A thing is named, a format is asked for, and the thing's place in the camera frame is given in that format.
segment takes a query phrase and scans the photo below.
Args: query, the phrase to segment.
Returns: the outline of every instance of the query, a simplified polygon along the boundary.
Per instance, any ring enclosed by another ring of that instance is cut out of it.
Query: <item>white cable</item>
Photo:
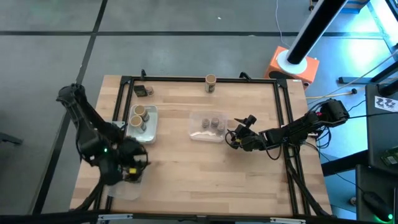
[[[348,86],[348,85],[354,83],[356,80],[359,80],[360,78],[363,78],[363,77],[366,76],[367,74],[373,72],[373,70],[377,69],[377,68],[378,68],[380,65],[382,65],[384,62],[386,62],[387,60],[389,60],[390,58],[392,58],[392,56],[394,56],[396,53],[398,53],[398,50],[396,50],[394,53],[392,53],[390,56],[388,56],[386,59],[384,59],[384,60],[383,60],[382,62],[380,62],[378,65],[376,65],[374,68],[370,69],[370,71],[366,72],[366,73],[365,73],[364,75],[362,75],[361,77],[356,78],[356,79],[354,79],[353,81],[351,81],[351,82],[349,82],[349,83],[343,85],[342,87],[338,88],[337,90],[335,90],[335,91],[333,91],[333,92],[331,92],[331,93],[328,93],[328,94],[322,96],[321,98],[319,98],[319,99],[317,99],[317,100],[314,100],[314,101],[310,102],[308,105],[310,105],[311,103],[315,103],[315,102],[319,101],[320,99],[322,99],[322,98],[324,98],[324,97],[328,97],[328,95],[331,95],[332,93],[335,93],[335,92],[341,90],[342,88],[344,88],[344,87],[346,87],[346,86]]]
[[[276,9],[275,9],[275,20],[276,20],[276,26],[278,27],[279,30],[279,34],[280,34],[280,41],[285,44],[286,46],[288,46],[290,48],[289,44],[286,44],[282,38],[282,31],[280,30],[279,27],[279,22],[278,22],[278,0],[276,0]]]

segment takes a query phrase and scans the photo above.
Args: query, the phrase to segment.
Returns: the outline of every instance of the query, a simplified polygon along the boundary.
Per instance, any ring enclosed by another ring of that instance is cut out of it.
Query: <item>orange robot base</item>
[[[318,66],[319,66],[319,61],[314,58],[310,57],[305,57],[307,59],[307,68],[303,73],[300,73],[298,75],[293,75],[286,73],[283,71],[277,62],[277,57],[278,55],[285,51],[287,49],[278,46],[276,48],[276,51],[274,55],[272,56],[271,62],[269,63],[269,66],[266,70],[266,74],[264,75],[264,78],[290,78],[290,79],[299,79],[303,82],[304,89],[306,89],[311,83],[313,83],[315,79],[315,75],[317,74]]]

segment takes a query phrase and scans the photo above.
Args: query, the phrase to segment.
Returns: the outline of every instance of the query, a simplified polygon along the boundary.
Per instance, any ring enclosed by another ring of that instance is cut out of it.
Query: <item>wooden tabletop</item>
[[[96,104],[97,112],[111,121],[121,76],[106,75]],[[301,82],[287,80],[294,119],[308,110]],[[265,152],[234,150],[225,142],[193,141],[188,135],[191,111],[219,111],[228,114],[228,127],[238,123],[233,118],[250,114],[257,118],[255,132],[277,128],[277,113],[272,85],[255,83],[217,83],[214,93],[205,92],[204,83],[135,82],[150,85],[152,97],[138,98],[131,106],[156,105],[159,125],[156,142],[145,145],[151,165],[142,181],[141,196],[135,200],[114,198],[112,211],[129,213],[290,216],[289,188],[281,157],[271,160]],[[123,114],[125,88],[119,120]],[[287,115],[280,91],[284,121]],[[276,156],[278,149],[270,151]],[[303,172],[308,189],[324,210],[331,213],[318,152],[301,147]],[[71,208],[79,206],[96,185],[97,167],[81,163]],[[298,208],[303,213],[299,188],[295,188]]]

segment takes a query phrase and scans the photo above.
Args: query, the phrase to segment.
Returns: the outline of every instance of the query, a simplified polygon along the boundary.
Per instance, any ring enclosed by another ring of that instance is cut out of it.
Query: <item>gray floor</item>
[[[385,3],[372,0],[375,7]],[[100,0],[0,1],[0,30],[93,29]],[[279,24],[297,32],[309,15],[307,0],[279,0]],[[275,32],[275,0],[115,0],[109,1],[102,31],[262,31]],[[360,14],[340,14],[328,32],[379,32],[369,9]],[[29,213],[48,164],[57,129],[65,110],[55,102],[58,90],[74,82],[89,37],[0,36],[0,131],[24,139],[23,145],[0,145],[0,214]],[[284,37],[291,44],[294,37]],[[103,75],[236,77],[245,71],[263,77],[279,37],[230,36],[124,36],[97,37],[83,84],[95,105]],[[390,52],[379,37],[322,37],[310,52],[319,59],[315,83],[307,96],[327,94],[338,87],[337,77],[360,76]],[[377,71],[390,65],[389,60]],[[364,92],[341,96],[347,108],[364,99]],[[354,115],[365,113],[364,105]],[[45,202],[44,212],[68,209],[79,168],[70,125],[60,160]],[[332,129],[333,140],[323,153],[331,159],[366,149],[366,120],[356,119]],[[343,174],[354,180],[352,173]],[[354,186],[326,178],[335,213],[353,216],[347,202]]]

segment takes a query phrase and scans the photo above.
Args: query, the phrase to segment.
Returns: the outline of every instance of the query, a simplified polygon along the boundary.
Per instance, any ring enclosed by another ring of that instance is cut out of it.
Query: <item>metal tray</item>
[[[126,130],[126,135],[134,137],[137,141],[143,144],[152,144],[156,140],[156,130],[157,130],[157,120],[159,118],[158,110],[155,105],[144,105],[144,108],[149,113],[149,120],[145,122],[147,129],[144,133],[139,133],[130,125],[130,119],[134,116],[134,108],[138,105],[133,105],[130,108],[130,115],[128,119],[128,125]]]

